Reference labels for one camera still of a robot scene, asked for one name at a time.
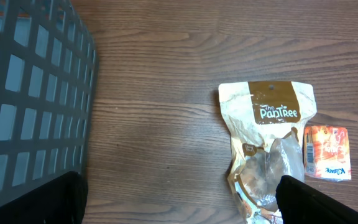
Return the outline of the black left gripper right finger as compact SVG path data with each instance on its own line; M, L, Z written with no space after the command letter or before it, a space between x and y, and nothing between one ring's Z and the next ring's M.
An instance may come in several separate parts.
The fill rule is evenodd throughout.
M298 179L284 175L276 189L284 223L358 224L358 212Z

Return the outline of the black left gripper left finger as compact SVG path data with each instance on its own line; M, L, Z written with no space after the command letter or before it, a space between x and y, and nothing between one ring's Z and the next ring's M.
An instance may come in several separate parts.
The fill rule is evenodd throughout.
M0 223L81 224L87 197L87 180L70 171L1 206Z

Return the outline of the orange snack packet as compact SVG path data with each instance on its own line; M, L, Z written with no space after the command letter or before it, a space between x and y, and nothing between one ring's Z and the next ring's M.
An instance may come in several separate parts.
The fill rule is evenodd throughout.
M351 180L351 158L346 128L307 126L304 131L305 174L330 181Z

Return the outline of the beige granola bag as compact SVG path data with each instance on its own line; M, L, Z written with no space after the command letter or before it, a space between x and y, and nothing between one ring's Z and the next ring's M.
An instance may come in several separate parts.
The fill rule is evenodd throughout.
M230 132L232 195L245 223L282 223L282 176L305 180L303 134L316 114L313 87L291 81L223 83L220 110Z

